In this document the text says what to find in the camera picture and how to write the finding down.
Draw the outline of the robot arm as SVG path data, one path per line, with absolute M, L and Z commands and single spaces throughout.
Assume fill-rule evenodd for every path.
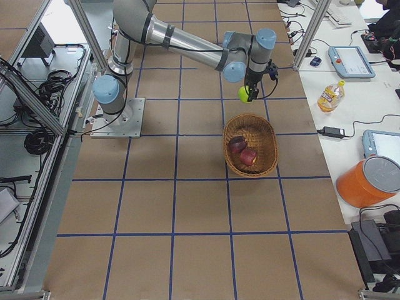
M 99 37 L 101 47 L 110 50 L 106 77 L 119 89 L 134 87 L 139 93 L 128 102 L 97 94 L 113 130 L 133 125 L 145 136 L 214 135 L 229 118 L 245 113 L 245 104 L 255 104 L 253 113 L 266 117 L 258 83 L 275 74 L 274 31 L 228 31 L 217 44 L 203 38 L 215 34 L 215 27 L 185 17 L 199 12 L 197 4 L 177 5 L 170 23 L 154 14 L 156 1 L 105 5 L 114 18 L 111 33 Z

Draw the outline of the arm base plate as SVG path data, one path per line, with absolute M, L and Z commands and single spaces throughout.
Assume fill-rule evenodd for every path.
M 143 123 L 145 99 L 131 98 L 127 100 L 122 114 L 111 124 L 113 118 L 106 115 L 96 118 L 92 124 L 92 138 L 140 138 Z

